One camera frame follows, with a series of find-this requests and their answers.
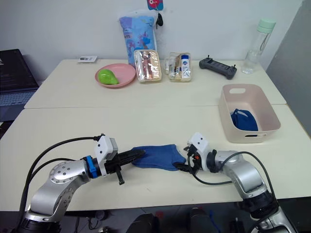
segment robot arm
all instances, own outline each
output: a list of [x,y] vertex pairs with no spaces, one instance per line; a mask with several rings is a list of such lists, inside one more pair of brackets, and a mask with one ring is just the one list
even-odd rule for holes
[[277,201],[269,193],[267,186],[257,169],[241,154],[223,162],[237,151],[210,152],[208,141],[195,133],[188,141],[188,155],[193,156],[194,166],[213,173],[220,172],[228,176],[243,199],[240,208],[248,211],[253,218],[261,219],[258,228],[260,232],[296,233]]
[[62,162],[50,172],[48,180],[38,189],[24,217],[18,233],[58,233],[59,221],[65,214],[74,192],[83,184],[99,176],[116,172],[119,184],[124,180],[121,166],[140,158],[143,150],[117,154],[114,138],[101,135],[95,147],[96,158]]

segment white table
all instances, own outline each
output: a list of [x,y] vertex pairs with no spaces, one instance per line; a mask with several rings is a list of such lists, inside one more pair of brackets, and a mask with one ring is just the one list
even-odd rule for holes
[[[157,108],[55,108],[25,109],[0,140],[0,210],[16,211],[25,177],[34,159],[59,141],[95,136],[101,132],[114,137],[119,151],[141,145],[175,143],[182,150],[194,132],[201,132],[217,150],[246,150],[266,166],[276,197],[311,196],[311,141],[287,105],[273,106],[281,128],[269,140],[258,144],[233,144],[226,140],[217,106]],[[80,159],[93,155],[95,142],[89,140],[63,145],[49,152],[42,162],[56,157]],[[251,158],[247,160],[264,173]],[[34,178],[28,203],[46,181],[53,165]],[[227,202],[241,200],[231,184],[207,186],[190,174],[161,169],[141,169],[126,165],[125,184],[117,175],[97,178],[80,187],[69,210],[117,209],[145,206]],[[222,174],[198,173],[206,181],[228,178]]]
[[271,104],[286,104],[263,68],[258,65],[252,75],[241,73],[242,61],[223,61],[238,69],[232,80],[192,62],[190,83],[170,82],[162,70],[159,83],[140,84],[135,79],[121,89],[100,86],[95,81],[98,69],[127,60],[98,60],[95,64],[78,64],[63,60],[32,96],[25,108],[61,107],[131,107],[131,106],[216,106],[222,87],[231,83],[250,83],[260,86]]

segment black remote controller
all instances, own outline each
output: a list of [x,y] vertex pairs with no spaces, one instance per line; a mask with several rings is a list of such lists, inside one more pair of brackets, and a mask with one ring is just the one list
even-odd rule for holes
[[227,66],[220,62],[214,61],[209,56],[200,61],[199,66],[201,69],[210,69],[217,73],[223,74],[227,79],[232,79],[235,73],[237,72],[235,65],[233,67]]

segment laptop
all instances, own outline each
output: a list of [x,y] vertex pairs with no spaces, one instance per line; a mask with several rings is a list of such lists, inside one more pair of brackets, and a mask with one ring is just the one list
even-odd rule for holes
[[15,120],[39,88],[20,51],[0,51],[0,122]]

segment white bottle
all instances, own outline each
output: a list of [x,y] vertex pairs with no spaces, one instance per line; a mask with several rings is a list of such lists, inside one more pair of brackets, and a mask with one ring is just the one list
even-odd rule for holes
[[190,79],[190,61],[188,55],[181,55],[181,79]]

